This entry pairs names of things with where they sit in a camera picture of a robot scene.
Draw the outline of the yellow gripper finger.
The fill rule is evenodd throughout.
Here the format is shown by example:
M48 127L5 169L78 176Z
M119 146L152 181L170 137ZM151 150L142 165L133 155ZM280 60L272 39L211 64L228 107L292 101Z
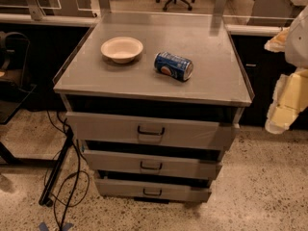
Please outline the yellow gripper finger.
M270 52L278 53L285 51L286 38L289 34L289 28L283 29L276 36L268 40L264 48Z
M308 70L299 68L289 76L282 74L276 82L272 99L265 128L278 135L287 131L308 107Z

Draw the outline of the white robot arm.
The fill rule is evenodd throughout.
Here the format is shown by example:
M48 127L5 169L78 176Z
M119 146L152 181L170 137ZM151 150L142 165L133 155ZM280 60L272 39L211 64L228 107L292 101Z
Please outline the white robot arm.
M296 67L289 76L281 74L269 105L265 128L272 134L282 134L308 107L308 7L291 26L265 44L271 52L284 52L287 63Z

